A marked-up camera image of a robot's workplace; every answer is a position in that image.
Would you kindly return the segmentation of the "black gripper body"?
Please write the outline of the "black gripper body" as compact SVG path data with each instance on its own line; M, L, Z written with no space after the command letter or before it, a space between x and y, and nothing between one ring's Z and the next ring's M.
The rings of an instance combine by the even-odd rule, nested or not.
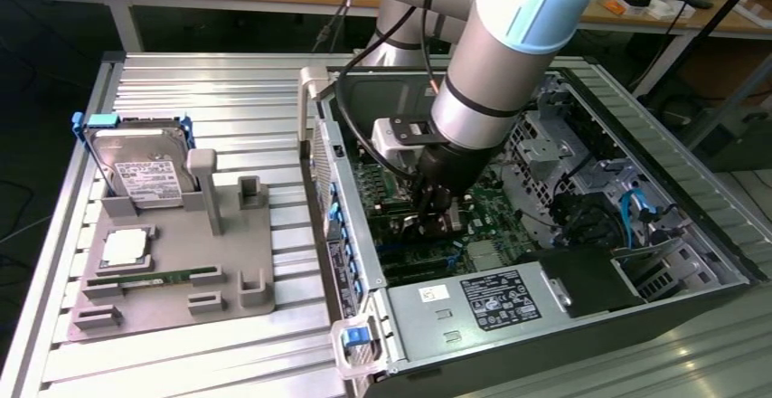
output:
M450 143L426 145L418 157L410 198L420 200L429 192L449 198L464 195L490 158L490 147L473 150Z

